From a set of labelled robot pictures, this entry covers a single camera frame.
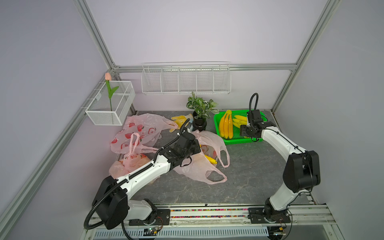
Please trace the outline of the small yellow banana bunch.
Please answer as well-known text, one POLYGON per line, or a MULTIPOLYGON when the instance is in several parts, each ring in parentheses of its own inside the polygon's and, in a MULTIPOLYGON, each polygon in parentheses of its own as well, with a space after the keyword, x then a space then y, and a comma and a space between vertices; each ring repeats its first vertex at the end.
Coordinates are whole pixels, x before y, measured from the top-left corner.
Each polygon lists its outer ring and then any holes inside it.
POLYGON ((207 156, 207 155, 205 155, 205 157, 206 157, 206 159, 207 159, 211 164, 213 164, 213 165, 216 165, 216 164, 218 163, 217 160, 214 159, 214 158, 211 158, 211 157, 209 157, 209 156, 207 156))

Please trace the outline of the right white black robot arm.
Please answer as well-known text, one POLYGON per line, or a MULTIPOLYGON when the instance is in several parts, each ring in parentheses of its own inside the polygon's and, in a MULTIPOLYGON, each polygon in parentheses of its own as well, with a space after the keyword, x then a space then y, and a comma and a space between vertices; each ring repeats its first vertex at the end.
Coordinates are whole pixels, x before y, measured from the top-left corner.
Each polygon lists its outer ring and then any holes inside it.
POLYGON ((286 216, 289 205, 304 193, 310 193, 321 183, 319 155, 308 151, 289 140, 270 121, 262 119, 257 109, 259 94, 254 93, 249 102, 247 123, 241 125, 240 135, 253 142, 260 139, 269 143, 286 161, 283 183, 274 195, 265 202, 264 210, 259 216, 268 223, 275 223, 286 216))

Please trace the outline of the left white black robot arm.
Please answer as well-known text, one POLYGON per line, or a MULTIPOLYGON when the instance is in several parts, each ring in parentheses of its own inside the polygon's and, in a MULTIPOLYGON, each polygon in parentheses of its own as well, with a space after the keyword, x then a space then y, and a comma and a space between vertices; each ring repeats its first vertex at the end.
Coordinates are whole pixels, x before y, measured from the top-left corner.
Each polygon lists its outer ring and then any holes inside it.
POLYGON ((91 230, 105 226, 108 230, 123 225, 124 221, 138 220, 145 225, 154 225, 158 208, 149 200, 132 200, 141 188, 175 167, 183 167, 185 159, 201 152, 197 138, 188 129, 189 120, 180 128, 177 137, 159 148, 147 164, 127 175, 113 178, 108 176, 92 202, 92 208, 84 220, 84 229, 91 230))

